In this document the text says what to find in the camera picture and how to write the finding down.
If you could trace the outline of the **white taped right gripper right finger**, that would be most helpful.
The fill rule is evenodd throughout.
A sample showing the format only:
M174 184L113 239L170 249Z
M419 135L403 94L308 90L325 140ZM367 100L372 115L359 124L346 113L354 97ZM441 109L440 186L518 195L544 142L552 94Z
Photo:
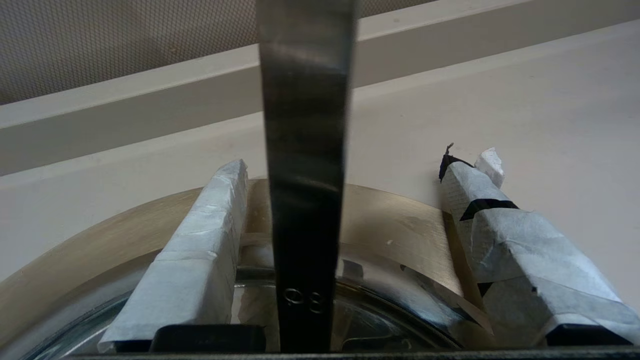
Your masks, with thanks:
M539 212L502 191L494 148L470 164L445 150L439 183L502 346L638 346L639 314Z

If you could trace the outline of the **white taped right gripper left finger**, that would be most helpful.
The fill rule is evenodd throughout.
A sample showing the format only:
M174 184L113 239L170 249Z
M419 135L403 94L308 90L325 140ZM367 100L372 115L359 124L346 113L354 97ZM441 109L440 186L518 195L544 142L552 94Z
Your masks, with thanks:
M249 178L241 159L217 169L98 342L151 341L173 325L231 320Z

